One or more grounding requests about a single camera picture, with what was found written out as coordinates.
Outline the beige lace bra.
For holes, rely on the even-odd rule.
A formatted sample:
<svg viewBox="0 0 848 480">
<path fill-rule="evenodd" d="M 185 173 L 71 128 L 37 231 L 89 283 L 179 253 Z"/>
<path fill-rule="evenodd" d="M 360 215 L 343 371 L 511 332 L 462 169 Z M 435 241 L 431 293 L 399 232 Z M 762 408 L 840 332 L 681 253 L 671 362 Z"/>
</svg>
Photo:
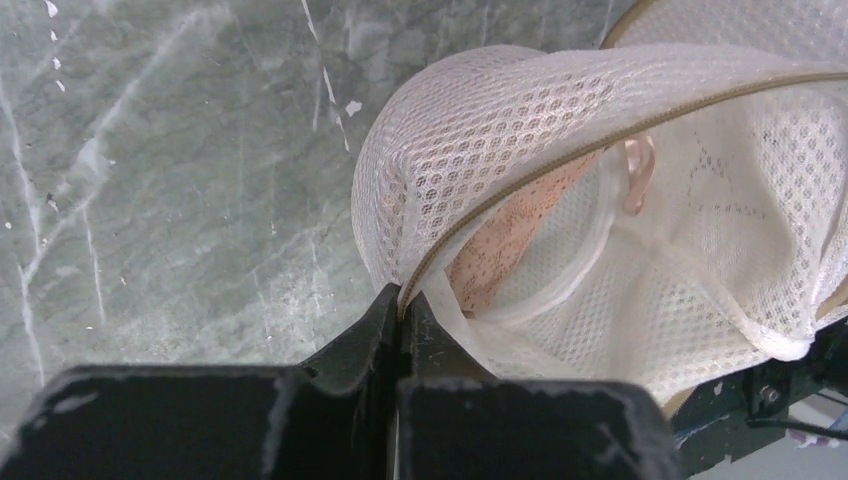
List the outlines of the beige lace bra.
<svg viewBox="0 0 848 480">
<path fill-rule="evenodd" d="M 500 285 L 517 268 L 539 227 L 599 157 L 586 155 L 522 187 L 463 246 L 447 275 L 466 317 L 500 321 L 523 311 L 535 313 L 570 295 L 582 281 L 606 241 L 612 207 L 596 217 L 588 234 L 591 240 L 563 271 L 556 292 L 538 293 L 512 307 L 491 308 Z"/>
</svg>

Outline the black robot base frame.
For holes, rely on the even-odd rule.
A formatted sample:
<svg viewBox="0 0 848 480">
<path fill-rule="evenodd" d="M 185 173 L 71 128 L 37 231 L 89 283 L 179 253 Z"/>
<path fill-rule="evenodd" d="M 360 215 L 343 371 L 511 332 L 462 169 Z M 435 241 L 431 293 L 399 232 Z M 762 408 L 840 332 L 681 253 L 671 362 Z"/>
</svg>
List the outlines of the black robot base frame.
<svg viewBox="0 0 848 480">
<path fill-rule="evenodd" d="M 683 471 L 691 476 L 722 460 L 739 460 L 788 432 L 845 442 L 845 427 L 789 417 L 791 405 L 824 388 L 847 394 L 846 320 L 817 333 L 801 360 L 770 360 L 695 388 L 671 415 Z"/>
</svg>

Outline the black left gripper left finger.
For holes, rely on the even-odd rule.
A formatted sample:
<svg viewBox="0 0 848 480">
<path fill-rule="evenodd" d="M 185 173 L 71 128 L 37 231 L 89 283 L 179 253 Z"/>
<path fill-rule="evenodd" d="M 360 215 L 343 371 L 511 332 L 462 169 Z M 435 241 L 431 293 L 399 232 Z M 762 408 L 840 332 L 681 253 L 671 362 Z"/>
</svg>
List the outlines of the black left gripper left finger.
<svg viewBox="0 0 848 480">
<path fill-rule="evenodd" d="M 35 397 L 5 479 L 383 479 L 398 287 L 294 365 L 86 365 Z"/>
</svg>

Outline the beige mesh laundry bag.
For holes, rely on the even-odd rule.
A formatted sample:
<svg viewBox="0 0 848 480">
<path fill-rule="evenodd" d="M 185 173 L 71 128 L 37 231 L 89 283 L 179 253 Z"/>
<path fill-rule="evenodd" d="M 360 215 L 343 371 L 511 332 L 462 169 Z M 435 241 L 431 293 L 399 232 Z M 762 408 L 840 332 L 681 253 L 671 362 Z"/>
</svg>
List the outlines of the beige mesh laundry bag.
<svg viewBox="0 0 848 480">
<path fill-rule="evenodd" d="M 612 207 L 582 281 L 535 313 L 466 317 L 447 275 L 463 246 L 594 153 L 491 308 L 556 292 Z M 640 1 L 598 50 L 450 56 L 378 115 L 351 217 L 373 284 L 430 296 L 501 378 L 625 381 L 668 407 L 800 359 L 847 314 L 847 5 Z"/>
</svg>

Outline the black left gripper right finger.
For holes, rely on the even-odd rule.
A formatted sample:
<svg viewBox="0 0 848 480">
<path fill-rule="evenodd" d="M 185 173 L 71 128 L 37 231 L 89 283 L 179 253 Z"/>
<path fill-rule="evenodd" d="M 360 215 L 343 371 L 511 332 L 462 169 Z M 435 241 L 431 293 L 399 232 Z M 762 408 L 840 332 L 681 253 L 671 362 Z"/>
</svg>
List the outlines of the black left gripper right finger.
<svg viewBox="0 0 848 480">
<path fill-rule="evenodd" d="M 621 382 L 498 380 L 437 322 L 407 307 L 409 373 L 398 386 L 400 479 L 679 479 L 668 421 Z"/>
</svg>

